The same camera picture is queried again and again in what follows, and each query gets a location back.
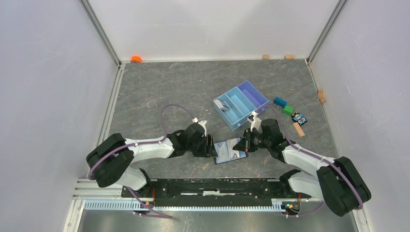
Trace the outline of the blue card holder wallet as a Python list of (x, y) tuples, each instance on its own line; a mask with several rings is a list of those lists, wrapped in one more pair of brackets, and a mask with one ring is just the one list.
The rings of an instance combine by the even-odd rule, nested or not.
[(241, 138), (234, 138), (234, 139), (226, 140), (228, 150), (229, 150), (229, 161), (228, 162), (248, 157), (248, 154), (246, 152), (233, 150), (233, 146), (236, 145), (240, 140)]

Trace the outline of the blue purple three-bin tray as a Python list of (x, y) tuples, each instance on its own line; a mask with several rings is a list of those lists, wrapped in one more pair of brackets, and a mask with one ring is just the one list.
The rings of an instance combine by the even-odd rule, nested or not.
[[(230, 111), (221, 111), (214, 104), (218, 99), (230, 107)], [(259, 113), (265, 110), (269, 100), (250, 82), (245, 81), (213, 100), (213, 106), (219, 116), (231, 130), (236, 130), (247, 123), (252, 111)]]

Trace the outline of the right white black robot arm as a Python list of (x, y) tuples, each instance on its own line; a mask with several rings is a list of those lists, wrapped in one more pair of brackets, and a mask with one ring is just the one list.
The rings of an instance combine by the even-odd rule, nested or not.
[(280, 177), (279, 191), (285, 197), (304, 193), (324, 202), (337, 216), (362, 209), (371, 191), (353, 162), (319, 155), (285, 138), (276, 119), (261, 122), (261, 131), (246, 129), (234, 150), (246, 153), (266, 149), (271, 157), (295, 166)]

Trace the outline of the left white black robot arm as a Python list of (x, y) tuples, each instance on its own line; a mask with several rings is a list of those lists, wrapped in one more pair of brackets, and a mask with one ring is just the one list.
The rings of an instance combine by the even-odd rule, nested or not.
[(95, 180), (101, 188), (119, 184), (134, 190), (140, 197), (146, 197), (152, 191), (152, 184), (144, 170), (131, 165), (149, 159), (180, 157), (187, 152), (198, 158), (218, 156), (213, 135), (207, 133), (205, 121), (155, 139), (126, 139), (120, 133), (114, 133), (87, 155), (88, 179)]

